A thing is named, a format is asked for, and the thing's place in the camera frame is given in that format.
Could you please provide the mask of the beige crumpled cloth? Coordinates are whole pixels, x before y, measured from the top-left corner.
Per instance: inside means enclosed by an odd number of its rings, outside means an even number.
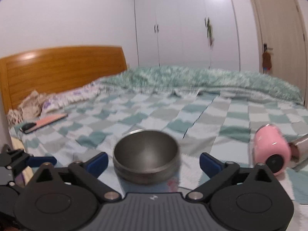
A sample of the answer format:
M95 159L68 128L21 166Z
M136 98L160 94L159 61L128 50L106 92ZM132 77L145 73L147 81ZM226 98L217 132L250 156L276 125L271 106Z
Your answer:
M7 113L9 127L22 123L25 120L33 119L42 112L43 103L49 98L46 93L32 91L16 109L10 109Z

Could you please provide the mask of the brown plush toy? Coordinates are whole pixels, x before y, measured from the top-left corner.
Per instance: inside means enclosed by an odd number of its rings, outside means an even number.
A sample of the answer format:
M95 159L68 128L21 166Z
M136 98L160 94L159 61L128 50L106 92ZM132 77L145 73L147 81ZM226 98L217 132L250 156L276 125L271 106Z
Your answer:
M268 51L262 54L262 68L263 73L268 73L272 69L271 54Z

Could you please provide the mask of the blue cartoon cup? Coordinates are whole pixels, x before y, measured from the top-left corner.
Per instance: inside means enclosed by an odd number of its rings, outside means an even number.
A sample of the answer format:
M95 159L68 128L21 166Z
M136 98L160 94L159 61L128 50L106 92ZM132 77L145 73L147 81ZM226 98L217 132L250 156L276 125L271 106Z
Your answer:
M180 181L178 142L158 130L136 130L119 140L113 166L125 193L174 193Z

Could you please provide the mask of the wooden door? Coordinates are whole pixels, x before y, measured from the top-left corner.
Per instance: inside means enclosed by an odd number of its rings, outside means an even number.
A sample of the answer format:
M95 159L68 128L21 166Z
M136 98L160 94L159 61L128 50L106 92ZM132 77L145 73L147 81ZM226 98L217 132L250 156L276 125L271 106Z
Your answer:
M272 51L272 69L268 75L307 89L306 31L297 0L251 0L260 44L260 70L263 44Z

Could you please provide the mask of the green floral quilt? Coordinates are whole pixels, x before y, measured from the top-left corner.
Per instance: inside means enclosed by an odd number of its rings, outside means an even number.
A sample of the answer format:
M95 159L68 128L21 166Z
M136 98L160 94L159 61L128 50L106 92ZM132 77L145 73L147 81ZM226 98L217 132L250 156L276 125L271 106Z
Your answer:
M181 66L131 68L95 81L108 92L192 95L231 93L253 100L286 101L304 105L298 87L267 74Z

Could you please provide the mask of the pink cup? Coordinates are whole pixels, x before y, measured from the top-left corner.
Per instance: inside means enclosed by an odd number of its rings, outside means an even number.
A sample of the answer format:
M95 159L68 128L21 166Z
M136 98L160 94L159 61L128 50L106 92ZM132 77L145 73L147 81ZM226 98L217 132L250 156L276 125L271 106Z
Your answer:
M253 162L263 163L275 176L281 174L291 160L291 149L280 129L273 124L260 127L254 136Z

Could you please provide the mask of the green hanging ornament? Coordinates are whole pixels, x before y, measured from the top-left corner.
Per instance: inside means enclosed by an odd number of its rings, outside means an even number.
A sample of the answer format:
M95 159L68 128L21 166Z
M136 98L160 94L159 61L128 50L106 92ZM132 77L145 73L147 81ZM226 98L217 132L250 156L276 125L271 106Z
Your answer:
M213 25L211 24L210 18L205 18L205 27L207 29L207 39L209 43L209 47L212 49L214 44L214 37L213 37Z

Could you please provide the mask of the checkered green bed sheet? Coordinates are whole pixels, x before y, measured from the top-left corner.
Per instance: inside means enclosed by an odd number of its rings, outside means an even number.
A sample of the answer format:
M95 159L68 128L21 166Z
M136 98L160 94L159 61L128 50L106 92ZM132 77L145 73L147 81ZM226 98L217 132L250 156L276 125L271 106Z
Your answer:
M180 145L180 185L187 189L207 180L198 171L203 152L249 167L255 132L265 124L276 125L288 140L307 133L306 108L291 102L252 101L237 94L179 97L102 93L62 112L67 117L56 123L31 134L24 134L17 125L10 129L10 135L29 153L53 155L59 166L66 166L91 150L112 155L119 139L132 131L159 130Z

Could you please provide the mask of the floral pillow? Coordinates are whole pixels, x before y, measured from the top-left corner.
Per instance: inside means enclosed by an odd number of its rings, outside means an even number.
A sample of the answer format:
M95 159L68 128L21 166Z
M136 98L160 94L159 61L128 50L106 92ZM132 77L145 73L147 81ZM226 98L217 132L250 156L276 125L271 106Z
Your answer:
M99 86L90 83L83 87L79 87L69 91L51 94L42 105L42 114L47 114L62 109L74 103L93 99L97 97L99 93Z

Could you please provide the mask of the pink phone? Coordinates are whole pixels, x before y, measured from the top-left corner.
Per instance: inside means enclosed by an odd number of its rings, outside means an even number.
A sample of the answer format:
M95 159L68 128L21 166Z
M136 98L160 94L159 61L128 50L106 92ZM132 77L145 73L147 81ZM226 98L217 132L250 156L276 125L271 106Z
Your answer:
M43 117L41 119L38 119L37 121L33 121L35 123L37 123L37 125L33 128L31 128L30 130L23 132L24 134L30 134L40 128L43 128L47 125L50 125L51 123L55 123L56 121L59 121L61 119L64 119L68 116L67 113L61 113L61 114L52 114L46 117Z

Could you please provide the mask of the wooden headboard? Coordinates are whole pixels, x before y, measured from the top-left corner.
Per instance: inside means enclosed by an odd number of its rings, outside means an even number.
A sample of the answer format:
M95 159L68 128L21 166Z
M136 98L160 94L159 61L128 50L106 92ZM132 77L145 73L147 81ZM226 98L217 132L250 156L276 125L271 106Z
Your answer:
M3 57L1 94L4 111L15 109L33 90L60 93L126 69L120 46L64 46Z

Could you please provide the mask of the black small object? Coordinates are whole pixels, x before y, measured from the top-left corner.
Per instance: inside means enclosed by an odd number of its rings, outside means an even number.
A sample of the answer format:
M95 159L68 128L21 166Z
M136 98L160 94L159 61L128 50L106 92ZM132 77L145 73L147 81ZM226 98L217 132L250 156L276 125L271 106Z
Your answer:
M36 125L37 125L37 123L35 123L35 122L26 123L26 124L24 124L24 125L20 128L20 130L21 130L22 132L26 132L26 131L30 130L31 128L35 127Z

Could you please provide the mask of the stainless steel cup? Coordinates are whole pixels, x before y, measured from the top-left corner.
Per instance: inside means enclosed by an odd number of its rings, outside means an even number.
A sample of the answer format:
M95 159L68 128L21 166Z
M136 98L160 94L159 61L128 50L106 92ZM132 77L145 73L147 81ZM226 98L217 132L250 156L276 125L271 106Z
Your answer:
M296 168L307 164L307 134L289 142L291 160L289 166Z

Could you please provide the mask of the white wardrobe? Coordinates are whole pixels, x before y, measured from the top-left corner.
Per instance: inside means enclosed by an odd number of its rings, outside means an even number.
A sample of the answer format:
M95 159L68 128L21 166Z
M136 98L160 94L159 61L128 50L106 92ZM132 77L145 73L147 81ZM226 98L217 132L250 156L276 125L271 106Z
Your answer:
M232 0L134 0L138 64L240 70ZM209 47L205 18L213 25Z

